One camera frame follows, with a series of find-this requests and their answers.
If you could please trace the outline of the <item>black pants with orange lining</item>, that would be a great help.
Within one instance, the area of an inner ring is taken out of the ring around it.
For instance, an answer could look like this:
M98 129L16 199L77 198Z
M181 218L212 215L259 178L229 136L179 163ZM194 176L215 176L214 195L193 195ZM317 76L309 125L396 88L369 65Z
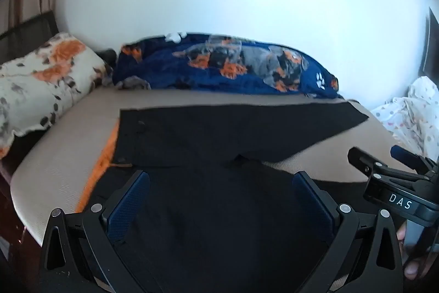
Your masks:
M294 292L332 222L274 163L366 121L349 103L123 110L89 201L150 177L115 251L148 292Z

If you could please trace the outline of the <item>white polka dot sheet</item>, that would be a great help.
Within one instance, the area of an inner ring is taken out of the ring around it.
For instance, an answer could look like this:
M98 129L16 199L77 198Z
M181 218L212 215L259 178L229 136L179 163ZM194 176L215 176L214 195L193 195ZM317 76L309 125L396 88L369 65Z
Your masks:
M438 87L426 76L417 78L406 96L395 97L371 111L375 118L411 152L438 160Z

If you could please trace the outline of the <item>white orange floral pillow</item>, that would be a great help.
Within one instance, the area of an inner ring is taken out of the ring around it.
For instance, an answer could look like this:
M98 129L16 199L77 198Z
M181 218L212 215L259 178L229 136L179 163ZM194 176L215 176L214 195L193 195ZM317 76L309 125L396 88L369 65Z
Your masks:
M104 60L67 33L2 64L1 157L15 139L53 126L109 74Z

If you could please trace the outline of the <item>black object behind pillow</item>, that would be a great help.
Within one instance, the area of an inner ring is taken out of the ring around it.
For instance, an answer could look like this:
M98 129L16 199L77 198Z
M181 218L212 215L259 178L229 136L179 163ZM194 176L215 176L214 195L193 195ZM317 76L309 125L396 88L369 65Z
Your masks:
M108 48L106 50L98 51L97 55L111 68L116 66L117 53L113 49Z

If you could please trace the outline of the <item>blue dog print blanket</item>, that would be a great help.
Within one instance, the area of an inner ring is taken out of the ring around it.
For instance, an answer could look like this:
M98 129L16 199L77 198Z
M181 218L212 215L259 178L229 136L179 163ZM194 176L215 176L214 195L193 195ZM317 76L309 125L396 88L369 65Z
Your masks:
M122 88L339 97L339 81L309 55L280 44L176 33L124 45L112 72Z

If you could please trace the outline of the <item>dark wooden headboard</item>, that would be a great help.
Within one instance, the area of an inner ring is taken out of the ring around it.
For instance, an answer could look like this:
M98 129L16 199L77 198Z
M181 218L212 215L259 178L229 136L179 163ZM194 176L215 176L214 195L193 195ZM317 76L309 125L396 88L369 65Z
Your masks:
M25 56L58 32L52 11L35 16L8 30L0 37L0 64Z

